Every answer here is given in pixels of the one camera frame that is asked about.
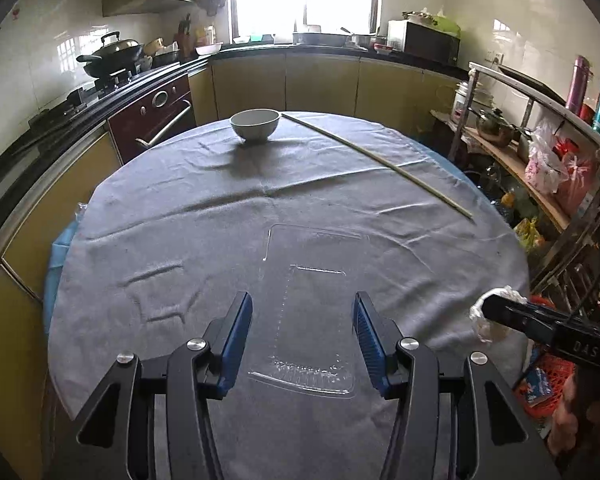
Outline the person's right hand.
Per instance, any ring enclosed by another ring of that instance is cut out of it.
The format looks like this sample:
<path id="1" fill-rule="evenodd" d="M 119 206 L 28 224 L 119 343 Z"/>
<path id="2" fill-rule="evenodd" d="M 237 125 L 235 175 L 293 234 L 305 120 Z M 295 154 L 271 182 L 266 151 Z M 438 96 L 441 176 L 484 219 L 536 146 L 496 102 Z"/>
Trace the person's right hand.
<path id="1" fill-rule="evenodd" d="M 550 455 L 572 451 L 588 431 L 600 437 L 600 399 L 588 400 L 583 378 L 573 372 L 564 383 L 562 397 L 552 417 L 546 445 Z"/>

